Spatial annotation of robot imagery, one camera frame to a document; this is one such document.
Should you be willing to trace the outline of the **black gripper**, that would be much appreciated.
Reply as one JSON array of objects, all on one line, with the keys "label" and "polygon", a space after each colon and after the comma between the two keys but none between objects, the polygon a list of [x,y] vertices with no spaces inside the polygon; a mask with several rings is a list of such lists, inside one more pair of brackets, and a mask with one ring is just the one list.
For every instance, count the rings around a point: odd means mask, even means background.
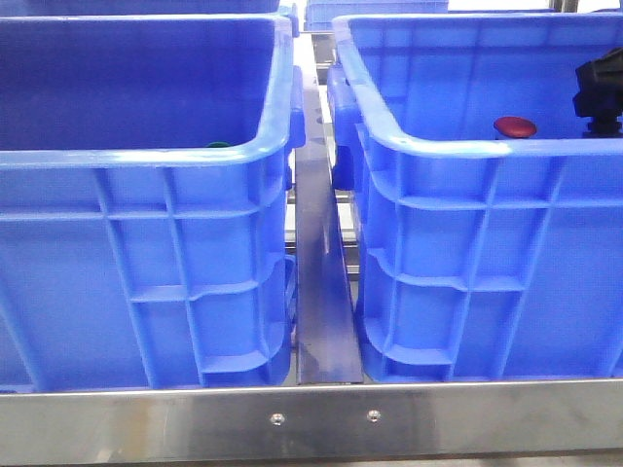
[{"label": "black gripper", "polygon": [[622,137],[622,48],[575,69],[578,93],[573,97],[575,115],[589,118],[585,137]]}]

